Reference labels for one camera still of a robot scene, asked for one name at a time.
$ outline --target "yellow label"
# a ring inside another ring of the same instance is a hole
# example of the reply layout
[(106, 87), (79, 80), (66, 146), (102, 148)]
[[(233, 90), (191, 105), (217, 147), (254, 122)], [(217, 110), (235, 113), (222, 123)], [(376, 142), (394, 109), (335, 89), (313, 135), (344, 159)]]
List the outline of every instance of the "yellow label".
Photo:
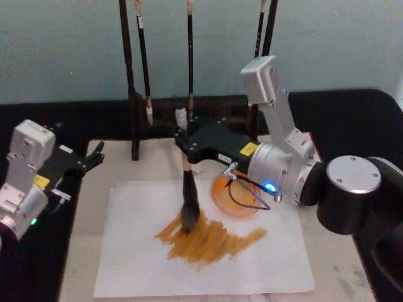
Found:
[(50, 180), (47, 178), (44, 178), (41, 175), (36, 175), (35, 176), (35, 181), (34, 184), (41, 190), (44, 190), (46, 186), (50, 183)]
[(251, 154), (256, 150), (258, 145), (255, 143), (247, 143), (247, 145), (240, 151), (241, 154), (245, 156), (251, 156)]

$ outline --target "white paper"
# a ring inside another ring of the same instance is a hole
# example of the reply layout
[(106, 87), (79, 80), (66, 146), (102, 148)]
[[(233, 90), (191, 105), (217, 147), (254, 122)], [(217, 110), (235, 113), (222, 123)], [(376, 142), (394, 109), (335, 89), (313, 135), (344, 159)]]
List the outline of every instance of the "white paper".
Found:
[(235, 261), (224, 257), (197, 271), (181, 259), (167, 260), (170, 245), (154, 238), (181, 208), (182, 181), (123, 182), (111, 193), (95, 298), (257, 294), (311, 291), (314, 279), (297, 210), (265, 201), (270, 211), (252, 218), (227, 218), (210, 198), (212, 181), (196, 180), (200, 208), (241, 236), (257, 227), (267, 234)]

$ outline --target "calligraphy brush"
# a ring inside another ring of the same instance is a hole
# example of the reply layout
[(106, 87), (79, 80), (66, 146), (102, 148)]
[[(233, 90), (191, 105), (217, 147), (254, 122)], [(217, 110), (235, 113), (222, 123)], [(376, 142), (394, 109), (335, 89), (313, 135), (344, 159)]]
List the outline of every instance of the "calligraphy brush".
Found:
[(150, 96), (150, 80), (149, 80), (149, 68), (147, 65), (147, 50), (145, 49), (145, 38), (144, 38), (144, 22), (141, 14), (141, 0), (135, 0), (136, 16), (137, 16), (137, 28), (139, 30), (139, 40), (140, 40), (140, 51), (141, 60), (143, 65), (143, 76), (144, 76), (144, 87), (145, 87), (145, 101), (147, 107), (145, 108), (147, 112), (147, 119), (152, 126), (152, 101)]
[(193, 117), (193, 0), (187, 0), (188, 7), (188, 52), (189, 52), (189, 117)]
[[(186, 1), (188, 8), (188, 51), (189, 51), (189, 118), (193, 117), (193, 0)], [(176, 122), (182, 129), (187, 129), (186, 109), (176, 110)], [(183, 206), (181, 210), (182, 229), (191, 232), (199, 220), (200, 207), (197, 198), (195, 178), (186, 154), (182, 153), (183, 162)]]
[[(261, 0), (260, 5), (260, 14), (259, 14), (259, 23), (258, 23), (258, 36), (256, 37), (256, 46), (254, 49), (254, 57), (259, 57), (260, 51), (260, 39), (262, 35), (263, 28), (263, 20), (264, 20), (264, 11), (266, 10), (266, 2), (267, 0)], [(258, 123), (254, 121), (254, 117), (258, 115), (258, 105), (249, 105), (247, 107), (247, 117), (246, 117), (246, 126), (249, 130), (249, 134), (257, 139), (257, 125)]]
[[(188, 120), (186, 109), (177, 109), (175, 111), (176, 123), (183, 129), (187, 130)], [(197, 198), (197, 188), (195, 178), (191, 170), (191, 164), (188, 161), (188, 157), (182, 152), (182, 164), (183, 164), (183, 205), (181, 210), (181, 222), (182, 229), (189, 233), (191, 232), (199, 220), (200, 207)]]

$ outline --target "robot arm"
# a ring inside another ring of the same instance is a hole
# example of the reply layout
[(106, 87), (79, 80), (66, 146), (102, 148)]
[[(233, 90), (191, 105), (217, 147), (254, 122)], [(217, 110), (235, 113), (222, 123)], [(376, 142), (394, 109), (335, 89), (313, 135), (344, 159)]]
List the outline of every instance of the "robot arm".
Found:
[(81, 178), (103, 162), (103, 142), (85, 159), (55, 142), (53, 132), (30, 120), (14, 129), (0, 189), (0, 250), (20, 240), (50, 200), (57, 200), (55, 208), (70, 200), (58, 189), (65, 177)]
[(373, 211), (391, 229), (374, 247), (373, 258), (403, 291), (403, 172), (379, 158), (346, 155), (327, 164), (315, 161), (312, 142), (295, 127), (275, 57), (252, 61), (242, 69), (241, 79), (248, 103), (264, 114), (272, 142), (234, 133), (225, 119), (195, 118), (189, 132), (176, 132), (176, 145), (192, 164), (212, 159), (229, 166), (226, 176), (232, 178), (235, 169), (247, 174), (275, 201), (285, 197), (304, 206), (317, 204), (319, 221), (334, 233), (360, 231)]

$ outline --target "light blue wall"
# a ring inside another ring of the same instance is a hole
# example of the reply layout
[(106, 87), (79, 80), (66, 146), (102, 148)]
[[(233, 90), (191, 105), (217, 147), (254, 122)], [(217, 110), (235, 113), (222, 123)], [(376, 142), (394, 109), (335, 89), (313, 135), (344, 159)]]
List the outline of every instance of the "light blue wall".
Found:
[[(132, 0), (135, 85), (144, 92)], [(195, 0), (196, 95), (242, 94), (260, 0)], [(186, 0), (143, 0), (151, 93), (187, 94)], [(272, 52), (291, 91), (376, 87), (396, 96), (401, 0), (279, 0)], [(124, 99), (117, 0), (2, 0), (0, 103)]]

